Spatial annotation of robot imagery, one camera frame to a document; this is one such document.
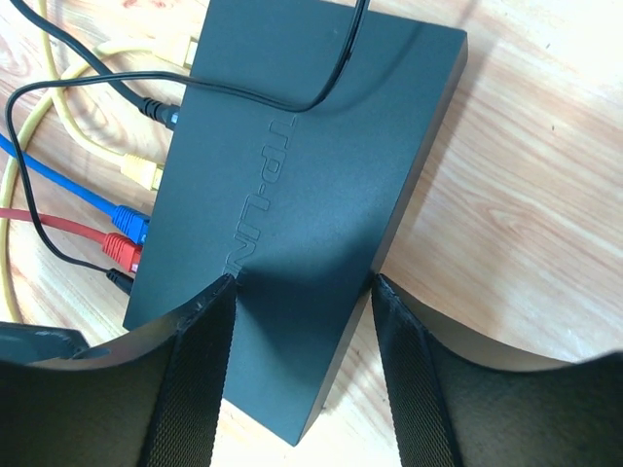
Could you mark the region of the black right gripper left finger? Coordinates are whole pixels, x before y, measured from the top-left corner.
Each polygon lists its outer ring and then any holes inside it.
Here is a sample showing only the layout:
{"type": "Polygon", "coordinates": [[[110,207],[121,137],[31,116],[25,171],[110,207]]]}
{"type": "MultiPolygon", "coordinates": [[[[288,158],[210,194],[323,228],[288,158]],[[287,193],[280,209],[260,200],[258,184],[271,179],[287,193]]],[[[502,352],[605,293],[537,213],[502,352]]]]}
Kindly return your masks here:
{"type": "Polygon", "coordinates": [[[98,346],[75,330],[3,323],[2,464],[209,465],[235,316],[225,275],[98,346]]]}

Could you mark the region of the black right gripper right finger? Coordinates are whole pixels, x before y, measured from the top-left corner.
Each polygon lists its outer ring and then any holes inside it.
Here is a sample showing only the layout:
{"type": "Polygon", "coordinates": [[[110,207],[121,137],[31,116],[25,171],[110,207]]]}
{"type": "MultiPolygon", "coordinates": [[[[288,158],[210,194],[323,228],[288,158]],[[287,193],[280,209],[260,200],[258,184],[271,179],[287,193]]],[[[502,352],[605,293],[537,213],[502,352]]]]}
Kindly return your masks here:
{"type": "Polygon", "coordinates": [[[372,306],[404,466],[618,466],[622,355],[578,363],[496,341],[384,275],[372,306]]]}

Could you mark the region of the black TP-Link network switch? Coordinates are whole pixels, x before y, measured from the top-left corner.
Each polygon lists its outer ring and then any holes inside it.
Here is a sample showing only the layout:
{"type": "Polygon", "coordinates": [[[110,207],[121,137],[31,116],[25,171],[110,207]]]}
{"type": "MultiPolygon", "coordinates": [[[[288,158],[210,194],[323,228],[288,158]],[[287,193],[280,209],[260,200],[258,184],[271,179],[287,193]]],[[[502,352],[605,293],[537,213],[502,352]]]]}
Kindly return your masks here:
{"type": "Polygon", "coordinates": [[[238,283],[224,396],[289,444],[327,397],[468,57],[463,30],[367,12],[326,99],[187,88],[124,325],[238,283]]]}

